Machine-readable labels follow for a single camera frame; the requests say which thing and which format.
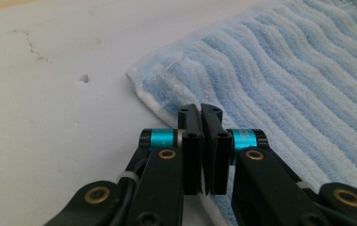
towel fold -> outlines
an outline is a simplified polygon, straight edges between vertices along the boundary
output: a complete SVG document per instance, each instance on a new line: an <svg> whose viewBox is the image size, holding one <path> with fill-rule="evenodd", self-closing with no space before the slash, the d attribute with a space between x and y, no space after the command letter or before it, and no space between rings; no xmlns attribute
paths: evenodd
<svg viewBox="0 0 357 226"><path fill-rule="evenodd" d="M127 75L172 127L180 106L216 105L224 128L262 129L316 191L328 182L357 187L357 0L246 11L150 54ZM231 225L234 171L227 196L213 197Z"/></svg>

towel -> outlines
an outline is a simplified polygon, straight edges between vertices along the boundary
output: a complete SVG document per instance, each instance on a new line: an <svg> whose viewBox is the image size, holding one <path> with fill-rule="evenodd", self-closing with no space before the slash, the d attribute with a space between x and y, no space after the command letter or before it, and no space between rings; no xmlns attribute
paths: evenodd
<svg viewBox="0 0 357 226"><path fill-rule="evenodd" d="M224 128L262 129L316 192L329 182L357 187L357 0L247 10L151 53L127 76L171 127L180 106L215 105ZM218 225L237 224L234 173L226 196L203 198Z"/></svg>

table surface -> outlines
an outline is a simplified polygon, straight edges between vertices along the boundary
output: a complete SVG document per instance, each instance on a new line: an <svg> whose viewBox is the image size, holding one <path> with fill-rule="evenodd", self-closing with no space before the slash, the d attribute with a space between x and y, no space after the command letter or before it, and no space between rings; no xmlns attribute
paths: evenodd
<svg viewBox="0 0 357 226"><path fill-rule="evenodd" d="M256 2L41 0L0 7L0 225L41 225L81 186L115 181L141 130L166 127L125 72ZM199 198L186 197L184 225L210 223Z"/></svg>

screw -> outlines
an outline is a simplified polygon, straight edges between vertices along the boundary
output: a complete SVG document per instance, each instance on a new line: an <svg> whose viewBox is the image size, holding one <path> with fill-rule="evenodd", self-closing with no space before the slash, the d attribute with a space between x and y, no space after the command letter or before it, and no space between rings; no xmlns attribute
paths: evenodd
<svg viewBox="0 0 357 226"><path fill-rule="evenodd" d="M327 221L316 214L305 214L301 217L301 226L326 226Z"/></svg>
<svg viewBox="0 0 357 226"><path fill-rule="evenodd" d="M162 223L157 214L144 212L138 216L137 226L162 226Z"/></svg>
<svg viewBox="0 0 357 226"><path fill-rule="evenodd" d="M103 190L101 190L101 189L99 189L99 190L94 190L94 191L92 191L92 193L90 193L90 197L92 198L92 199L94 199L94 200L98 200L98 199L100 199L102 196L104 196L105 195L105 192L103 191Z"/></svg>

cable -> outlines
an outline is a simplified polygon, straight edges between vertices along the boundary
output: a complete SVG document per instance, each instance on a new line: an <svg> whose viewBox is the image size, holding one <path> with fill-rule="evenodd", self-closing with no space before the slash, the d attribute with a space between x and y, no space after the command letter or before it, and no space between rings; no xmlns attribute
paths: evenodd
<svg viewBox="0 0 357 226"><path fill-rule="evenodd" d="M140 176L146 166L148 159L144 158L137 162L137 164L132 169L136 175ZM125 218L131 205L132 199L134 197L135 191L137 190L137 182L131 177L122 177L118 182L119 185L125 185L122 187L122 205L117 210L116 215L111 220L109 226L121 226L125 222Z"/></svg>

